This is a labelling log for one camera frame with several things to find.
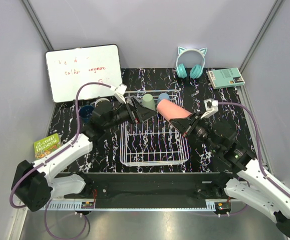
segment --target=metal floor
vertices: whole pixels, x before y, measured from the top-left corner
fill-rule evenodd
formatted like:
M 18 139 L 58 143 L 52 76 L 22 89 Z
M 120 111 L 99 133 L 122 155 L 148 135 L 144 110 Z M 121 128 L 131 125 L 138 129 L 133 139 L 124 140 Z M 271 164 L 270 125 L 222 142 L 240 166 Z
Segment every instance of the metal floor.
M 233 203 L 233 211 L 242 208 Z M 28 212 L 21 240 L 53 240 L 45 231 L 44 212 Z M 210 212 L 92 212 L 85 240 L 286 240 L 275 224 L 258 211 L 218 218 Z M 49 211 L 51 232 L 61 238 L 76 236 L 84 225 L 67 211 Z

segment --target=headphone ear cup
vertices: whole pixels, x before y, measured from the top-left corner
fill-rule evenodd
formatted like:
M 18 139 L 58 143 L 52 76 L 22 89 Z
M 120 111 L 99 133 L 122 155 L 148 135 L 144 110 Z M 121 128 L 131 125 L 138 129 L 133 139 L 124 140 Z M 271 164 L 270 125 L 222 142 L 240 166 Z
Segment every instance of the headphone ear cup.
M 191 70 L 190 70 L 190 74 L 189 76 L 192 78 L 192 79 L 197 79 L 201 76 L 201 74 L 203 73 L 202 71 L 202 67 L 201 65 L 199 64 L 196 64 Z
M 187 72 L 186 72 L 184 64 L 181 63 L 177 66 L 176 73 L 182 79 L 187 77 Z

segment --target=black marble surface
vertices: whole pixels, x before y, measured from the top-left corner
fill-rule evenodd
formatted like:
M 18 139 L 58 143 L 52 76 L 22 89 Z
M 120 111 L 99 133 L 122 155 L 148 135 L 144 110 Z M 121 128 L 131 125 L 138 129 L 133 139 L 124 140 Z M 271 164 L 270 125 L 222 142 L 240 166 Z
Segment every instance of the black marble surface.
M 139 90 L 180 90 L 184 108 L 190 112 L 205 111 L 204 100 L 216 99 L 222 102 L 239 103 L 237 88 L 223 88 L 214 90 L 209 83 L 204 69 L 203 75 L 196 80 L 181 79 L 177 77 L 173 68 L 128 68 L 122 69 L 123 83 L 128 91 Z M 80 101 L 80 106 L 87 101 Z M 234 106 L 219 106 L 219 111 L 208 120 L 215 123 L 225 120 L 238 132 L 239 143 L 254 151 L 251 136 L 242 109 Z M 66 143 L 76 133 L 77 121 L 75 104 L 73 102 L 58 103 L 49 128 L 49 134 L 58 133 L 62 143 Z M 213 163 L 213 154 L 204 144 L 195 139 L 188 140 L 190 158 L 181 165 L 127 167 L 119 160 L 120 152 L 120 126 L 110 129 L 103 144 L 94 148 L 90 153 L 80 157 L 67 167 L 64 172 L 84 171 L 90 173 L 189 173 L 210 172 Z

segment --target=wire dish rack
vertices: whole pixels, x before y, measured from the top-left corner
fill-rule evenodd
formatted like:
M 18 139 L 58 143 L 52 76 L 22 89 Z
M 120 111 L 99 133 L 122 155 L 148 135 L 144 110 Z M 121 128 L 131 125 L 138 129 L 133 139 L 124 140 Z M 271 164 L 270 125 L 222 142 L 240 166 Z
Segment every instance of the wire dish rack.
M 183 107 L 179 90 L 127 91 L 125 97 L 151 94 L 157 105 L 158 96 L 167 93 L 170 101 Z M 121 125 L 120 162 L 129 167 L 179 165 L 189 159 L 187 139 L 157 113 L 147 122 Z

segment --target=pink cup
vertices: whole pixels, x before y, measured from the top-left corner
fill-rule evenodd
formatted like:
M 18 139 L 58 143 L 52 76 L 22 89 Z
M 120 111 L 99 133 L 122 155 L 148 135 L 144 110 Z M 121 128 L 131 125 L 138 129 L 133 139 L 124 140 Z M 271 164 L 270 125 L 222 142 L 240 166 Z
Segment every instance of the pink cup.
M 182 119 L 186 118 L 191 113 L 176 104 L 168 101 L 167 99 L 163 99 L 157 105 L 157 111 L 167 120 L 170 121 L 171 119 Z

